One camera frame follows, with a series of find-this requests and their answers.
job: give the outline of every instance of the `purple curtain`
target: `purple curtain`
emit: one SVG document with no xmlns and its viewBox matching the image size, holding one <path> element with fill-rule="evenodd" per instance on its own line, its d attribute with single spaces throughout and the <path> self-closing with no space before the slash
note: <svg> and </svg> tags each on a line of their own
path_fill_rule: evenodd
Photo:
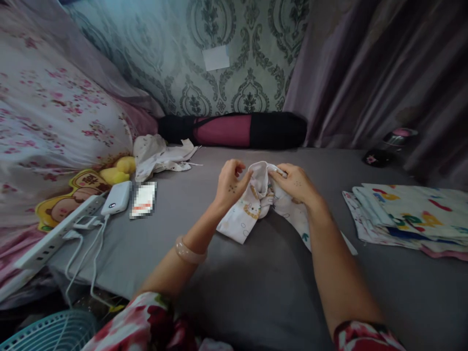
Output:
<svg viewBox="0 0 468 351">
<path fill-rule="evenodd" d="M 307 119 L 312 147 L 369 148 L 414 128 L 405 169 L 467 189 L 467 13 L 463 0 L 315 1 L 283 111 Z"/>
</svg>

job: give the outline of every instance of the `gray bed sheet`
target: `gray bed sheet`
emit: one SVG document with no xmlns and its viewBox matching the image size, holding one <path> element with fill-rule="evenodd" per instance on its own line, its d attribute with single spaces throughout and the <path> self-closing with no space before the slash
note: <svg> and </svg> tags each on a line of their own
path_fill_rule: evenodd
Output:
<svg viewBox="0 0 468 351">
<path fill-rule="evenodd" d="M 163 172 L 155 213 L 130 221 L 128 212 L 109 221 L 98 261 L 97 285 L 131 298 L 146 276 L 214 199 L 227 159 L 247 166 L 265 160 L 303 167 L 327 200 L 340 230 L 358 251 L 356 259 L 389 327 L 408 350 L 468 349 L 468 264 L 432 259 L 404 248 L 365 244 L 356 237 L 342 190 L 360 183 L 415 184 L 403 171 L 361 162 L 364 151 L 298 149 L 253 151 L 201 148 L 187 172 Z M 96 232 L 86 234 L 84 248 Z M 63 271 L 76 243 L 49 261 Z M 79 274 L 90 280 L 92 262 Z M 208 258 L 176 305 L 210 337 L 238 350 L 333 350 L 313 276 L 312 258 L 294 228 L 269 213 L 244 245 L 216 234 Z"/>
</svg>

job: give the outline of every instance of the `hand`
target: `hand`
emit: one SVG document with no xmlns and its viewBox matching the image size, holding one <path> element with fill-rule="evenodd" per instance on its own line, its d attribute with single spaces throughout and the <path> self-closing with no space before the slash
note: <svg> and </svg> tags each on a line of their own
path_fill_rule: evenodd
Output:
<svg viewBox="0 0 468 351">
<path fill-rule="evenodd" d="M 320 194 L 302 168 L 290 163 L 282 163 L 277 167 L 285 171 L 288 177 L 283 178 L 280 173 L 272 171 L 268 172 L 268 174 L 293 198 L 304 202 L 306 205 L 308 202 L 320 198 Z"/>
<path fill-rule="evenodd" d="M 249 185 L 253 171 L 248 171 L 242 180 L 237 179 L 244 169 L 245 165 L 242 161 L 231 159 L 226 161 L 219 174 L 214 204 L 226 212 L 239 201 Z"/>
</svg>

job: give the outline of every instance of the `electrical outlet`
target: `electrical outlet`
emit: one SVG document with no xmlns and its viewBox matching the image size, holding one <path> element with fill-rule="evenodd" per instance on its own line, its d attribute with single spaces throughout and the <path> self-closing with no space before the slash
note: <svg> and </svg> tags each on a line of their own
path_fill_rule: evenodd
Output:
<svg viewBox="0 0 468 351">
<path fill-rule="evenodd" d="M 16 261 L 15 267 L 20 269 L 43 267 L 49 258 L 67 241 L 63 236 L 73 229 L 73 225 L 84 215 L 94 215 L 101 208 L 105 200 L 102 196 L 91 195 L 50 233 L 42 238 L 41 241 Z"/>
</svg>

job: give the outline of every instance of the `blue fan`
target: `blue fan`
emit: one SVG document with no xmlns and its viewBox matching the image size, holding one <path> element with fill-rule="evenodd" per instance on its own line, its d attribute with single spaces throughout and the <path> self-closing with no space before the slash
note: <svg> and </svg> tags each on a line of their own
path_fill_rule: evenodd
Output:
<svg viewBox="0 0 468 351">
<path fill-rule="evenodd" d="M 97 331 L 91 313 L 66 310 L 24 328 L 0 344 L 0 351 L 79 351 Z"/>
</svg>

